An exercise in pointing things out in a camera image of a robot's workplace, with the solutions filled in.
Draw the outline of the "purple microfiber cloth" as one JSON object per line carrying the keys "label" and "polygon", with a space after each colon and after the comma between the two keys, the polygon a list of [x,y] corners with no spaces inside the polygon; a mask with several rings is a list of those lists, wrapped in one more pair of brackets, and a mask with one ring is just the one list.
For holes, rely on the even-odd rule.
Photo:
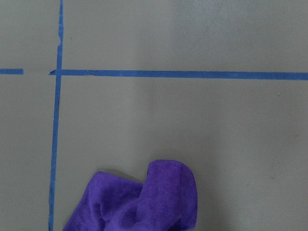
{"label": "purple microfiber cloth", "polygon": [[65,231],[188,231],[197,222],[192,171],[174,160],[148,165],[144,183],[97,172]]}

